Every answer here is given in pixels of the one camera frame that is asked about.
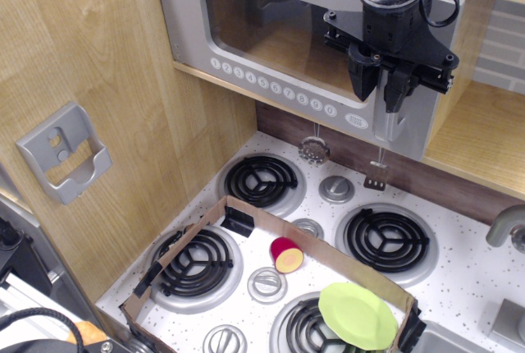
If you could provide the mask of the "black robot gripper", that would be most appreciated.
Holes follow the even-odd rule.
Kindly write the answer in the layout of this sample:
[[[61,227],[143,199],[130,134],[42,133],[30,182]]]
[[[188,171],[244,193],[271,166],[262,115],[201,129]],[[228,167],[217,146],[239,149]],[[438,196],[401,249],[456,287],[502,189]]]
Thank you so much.
[[[433,0],[403,7],[364,4],[362,11],[327,11],[325,44],[347,53],[348,72],[357,98],[364,102],[377,87],[380,70],[389,72],[384,100],[388,113],[397,113],[413,88],[424,85],[447,93],[459,58],[430,31],[446,27],[459,16],[459,0],[443,21],[428,15]]]

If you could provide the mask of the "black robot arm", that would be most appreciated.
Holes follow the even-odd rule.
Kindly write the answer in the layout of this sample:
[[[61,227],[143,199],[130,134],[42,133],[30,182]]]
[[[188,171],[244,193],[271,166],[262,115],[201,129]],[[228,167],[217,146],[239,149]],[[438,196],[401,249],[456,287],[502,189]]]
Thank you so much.
[[[326,45],[346,53],[354,94],[364,101],[387,73],[386,112],[419,85],[446,93],[459,58],[431,33],[452,25],[460,0],[360,0],[361,11],[327,11]]]

